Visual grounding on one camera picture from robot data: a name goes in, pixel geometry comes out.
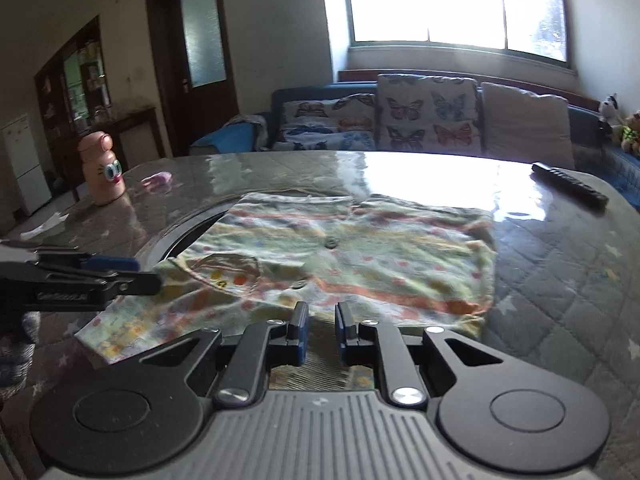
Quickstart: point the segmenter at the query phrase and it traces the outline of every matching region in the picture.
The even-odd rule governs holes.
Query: gray ribbed plate
[[[57,469],[43,476],[43,480],[74,478],[77,477]],[[423,413],[388,406],[376,392],[269,390],[263,402],[256,406],[217,414],[187,451],[135,478],[488,480],[516,477],[471,463],[441,441]],[[567,473],[566,478],[593,480],[596,476],[582,469]]]

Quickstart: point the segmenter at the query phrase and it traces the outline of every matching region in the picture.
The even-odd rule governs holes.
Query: window frame
[[[521,59],[529,59],[541,63],[546,63],[568,70],[572,69],[572,44],[571,44],[571,30],[566,12],[566,0],[562,0],[562,16],[564,18],[564,33],[566,35],[566,61],[561,61],[553,57],[540,56],[539,54],[532,54],[530,52],[521,52],[519,50],[511,50],[508,48],[508,29],[507,29],[507,12],[502,0],[502,20],[504,23],[504,43],[505,48],[491,48],[485,46],[475,46],[469,44],[459,43],[439,43],[437,41],[399,41],[399,40],[386,40],[386,41],[356,41],[355,39],[355,27],[353,24],[353,8],[351,7],[351,0],[346,1],[347,9],[347,22],[349,25],[349,40],[350,47],[358,46],[426,46],[426,47],[439,47],[439,48],[456,48],[460,50],[478,50],[480,52],[491,52],[493,54],[501,54],[503,56],[511,56]]]

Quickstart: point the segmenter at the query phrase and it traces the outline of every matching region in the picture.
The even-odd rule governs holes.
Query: window
[[[562,0],[351,0],[352,43],[437,43],[566,62]]]

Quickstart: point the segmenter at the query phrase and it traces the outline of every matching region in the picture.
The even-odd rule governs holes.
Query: frosted glass door panel
[[[191,85],[226,79],[216,0],[180,0]]]

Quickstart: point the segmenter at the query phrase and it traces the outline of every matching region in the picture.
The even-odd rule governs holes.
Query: table
[[[140,180],[170,171],[170,185],[149,192]],[[302,190],[364,198],[372,193],[428,205],[494,213],[498,258],[495,307],[482,340],[596,392],[612,434],[596,472],[640,474],[640,217],[597,177],[574,173],[610,197],[595,214],[537,183],[530,167],[483,158],[414,153],[281,152],[161,159],[125,174],[127,193],[102,207],[73,206],[66,231],[48,240],[91,252],[144,260],[176,224],[250,191]],[[91,314],[42,320],[27,388],[2,412],[8,437],[31,476],[41,469],[25,439],[33,399],[89,361],[70,336]]]

